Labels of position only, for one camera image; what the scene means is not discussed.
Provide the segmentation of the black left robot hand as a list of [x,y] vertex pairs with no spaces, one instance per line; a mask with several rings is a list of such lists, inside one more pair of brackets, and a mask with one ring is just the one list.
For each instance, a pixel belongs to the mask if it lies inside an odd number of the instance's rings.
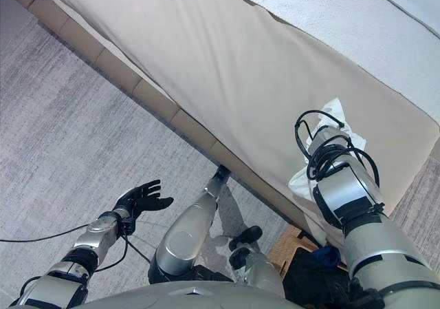
[[153,180],[128,190],[116,202],[114,210],[125,209],[129,216],[137,219],[144,211],[167,209],[174,198],[161,196],[160,180]]

